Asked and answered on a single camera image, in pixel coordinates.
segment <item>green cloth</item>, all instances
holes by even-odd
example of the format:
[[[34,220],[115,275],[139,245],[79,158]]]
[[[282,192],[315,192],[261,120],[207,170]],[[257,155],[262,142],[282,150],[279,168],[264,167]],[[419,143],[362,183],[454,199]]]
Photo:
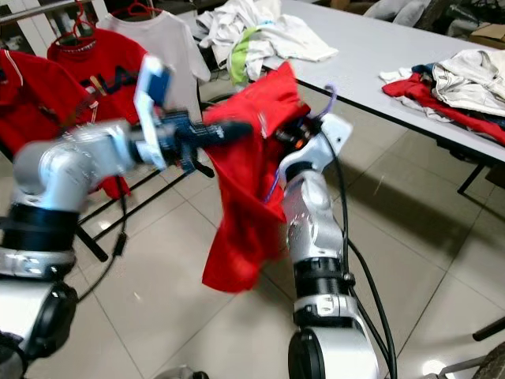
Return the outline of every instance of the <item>green cloth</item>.
[[[242,34],[242,39],[235,45],[231,53],[231,68],[230,77],[231,82],[235,85],[237,83],[244,83],[247,81],[247,74],[245,73],[245,58],[249,50],[249,41],[253,33],[257,32],[258,28],[248,28]]]

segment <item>fila logo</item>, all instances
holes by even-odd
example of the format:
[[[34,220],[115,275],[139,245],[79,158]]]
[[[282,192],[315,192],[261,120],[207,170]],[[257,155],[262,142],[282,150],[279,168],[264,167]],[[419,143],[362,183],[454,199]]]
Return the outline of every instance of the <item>fila logo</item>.
[[[80,82],[80,85],[85,87],[89,92],[93,92],[94,88],[97,88],[103,96],[112,95],[117,91],[121,90],[123,85],[135,85],[137,83],[138,73],[130,72],[127,69],[116,66],[114,81],[106,81],[103,79],[101,73],[95,76],[91,76],[89,79],[85,79]]]

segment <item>red clothing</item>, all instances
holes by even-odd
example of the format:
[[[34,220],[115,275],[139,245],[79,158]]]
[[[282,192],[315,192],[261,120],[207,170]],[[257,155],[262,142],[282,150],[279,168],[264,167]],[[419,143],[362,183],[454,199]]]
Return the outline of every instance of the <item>red clothing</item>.
[[[233,144],[207,149],[223,200],[223,221],[204,270],[207,286],[227,292],[248,290],[256,283],[263,262],[279,257],[279,224],[286,222],[282,189],[276,186],[270,201],[264,203],[283,153],[272,134],[309,111],[285,63],[204,114],[207,123],[236,119],[250,123],[254,130],[252,136]]]
[[[1,50],[0,67],[7,78],[0,83],[0,140],[13,154],[27,142],[55,138],[88,96],[60,65],[43,58]],[[86,108],[77,122],[91,120]]]
[[[96,121],[126,118],[138,122],[133,104],[137,75],[146,50],[129,38],[97,28],[94,41],[82,46],[53,43],[47,58],[58,62],[86,89],[99,91]]]
[[[445,103],[437,100],[432,96],[428,84],[421,81],[421,75],[419,73],[414,73],[409,79],[404,81],[386,84],[382,89],[384,93],[392,97],[406,96],[414,99],[423,107],[432,108],[452,118],[456,122],[468,126],[476,132],[488,134],[495,138],[500,144],[505,144],[505,131],[503,131],[498,124],[467,116],[458,109],[449,107]]]

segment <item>red hanger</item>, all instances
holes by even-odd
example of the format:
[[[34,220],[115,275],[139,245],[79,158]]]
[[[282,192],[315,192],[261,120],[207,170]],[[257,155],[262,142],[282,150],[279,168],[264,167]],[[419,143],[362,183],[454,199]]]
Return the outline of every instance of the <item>red hanger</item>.
[[[142,8],[142,12],[132,12],[133,8],[135,6]],[[127,12],[128,15],[130,15],[130,16],[145,16],[146,14],[151,16],[152,12],[161,13],[162,10],[158,9],[158,8],[153,8],[151,6],[146,6],[146,5],[142,4],[141,2],[139,2],[139,0],[134,0],[133,3],[131,3],[127,8],[121,8],[121,9],[115,10],[114,12],[111,13],[111,15],[117,16],[118,14],[121,14],[124,12]]]
[[[84,16],[84,7],[79,0],[75,0],[75,1],[76,1],[77,6],[79,6],[79,14],[77,14],[76,22],[73,25],[72,31],[62,34],[60,37],[58,37],[56,39],[56,41],[54,41],[55,43],[60,43],[62,40],[64,40],[65,38],[68,38],[70,36],[74,36],[78,43],[85,43],[85,42],[90,42],[90,41],[95,40],[93,37],[79,37],[77,35],[77,27],[79,25],[86,24],[92,29],[93,32],[95,31],[95,25],[93,25],[91,22],[87,22],[85,20],[82,20],[82,17]]]

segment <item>clothes hanger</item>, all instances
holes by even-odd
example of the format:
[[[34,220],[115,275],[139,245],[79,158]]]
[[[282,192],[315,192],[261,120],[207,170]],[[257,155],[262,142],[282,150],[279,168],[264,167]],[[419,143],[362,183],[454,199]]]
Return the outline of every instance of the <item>clothes hanger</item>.
[[[77,27],[79,27],[80,25],[83,25],[83,24],[86,24],[87,26],[89,26],[92,30],[92,33],[94,34],[95,33],[95,25],[93,25],[91,22],[88,22],[88,21],[85,21],[82,19],[82,17],[84,16],[84,7],[79,0],[75,0],[75,1],[76,1],[77,6],[79,6],[79,13],[77,14],[76,22],[73,24],[72,30],[70,32],[64,33],[61,36],[59,36],[54,41],[55,43],[62,45],[62,42],[65,39],[68,39],[69,37],[74,37],[73,42],[75,45],[86,44],[86,43],[90,43],[90,42],[95,41],[95,38],[93,36],[83,37],[83,36],[77,35]]]
[[[133,8],[139,7],[142,9],[141,12],[133,12]],[[129,16],[150,16],[151,18],[154,18],[155,13],[161,13],[162,10],[155,8],[153,6],[146,6],[139,2],[139,0],[134,0],[128,7],[126,8],[121,8],[118,10],[115,10],[114,12],[111,13],[112,16],[117,16],[119,14],[127,13]]]

